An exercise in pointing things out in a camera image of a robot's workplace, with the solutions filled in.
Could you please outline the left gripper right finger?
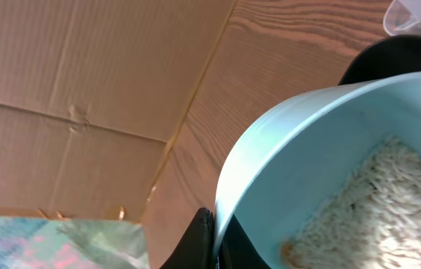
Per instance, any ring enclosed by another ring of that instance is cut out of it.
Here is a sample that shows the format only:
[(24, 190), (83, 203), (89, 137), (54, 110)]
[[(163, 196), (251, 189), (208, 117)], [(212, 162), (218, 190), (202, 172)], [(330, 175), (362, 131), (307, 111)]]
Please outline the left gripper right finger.
[(219, 249), (219, 269), (270, 269), (233, 216)]

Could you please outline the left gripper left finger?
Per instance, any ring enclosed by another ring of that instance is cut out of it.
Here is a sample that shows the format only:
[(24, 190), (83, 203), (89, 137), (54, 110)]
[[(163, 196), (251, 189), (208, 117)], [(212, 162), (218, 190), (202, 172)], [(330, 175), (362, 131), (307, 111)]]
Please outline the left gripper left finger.
[(213, 247), (213, 213), (197, 210), (178, 245), (161, 269), (208, 269)]

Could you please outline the light blue bowl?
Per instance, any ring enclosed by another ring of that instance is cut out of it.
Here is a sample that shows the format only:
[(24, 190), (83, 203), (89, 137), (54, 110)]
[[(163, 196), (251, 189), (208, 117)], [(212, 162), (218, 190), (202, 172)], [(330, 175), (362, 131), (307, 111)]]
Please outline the light blue bowl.
[(294, 96), (239, 138), (216, 188), (214, 248), (236, 218), (260, 257), (277, 248), (388, 135), (421, 155), (421, 72)]

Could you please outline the rice leftovers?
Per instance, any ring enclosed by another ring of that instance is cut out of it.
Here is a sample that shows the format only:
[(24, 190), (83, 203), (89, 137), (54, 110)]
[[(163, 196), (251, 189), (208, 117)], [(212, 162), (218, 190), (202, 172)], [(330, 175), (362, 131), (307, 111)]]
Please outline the rice leftovers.
[(421, 268), (421, 157), (389, 137), (283, 242), (288, 268)]

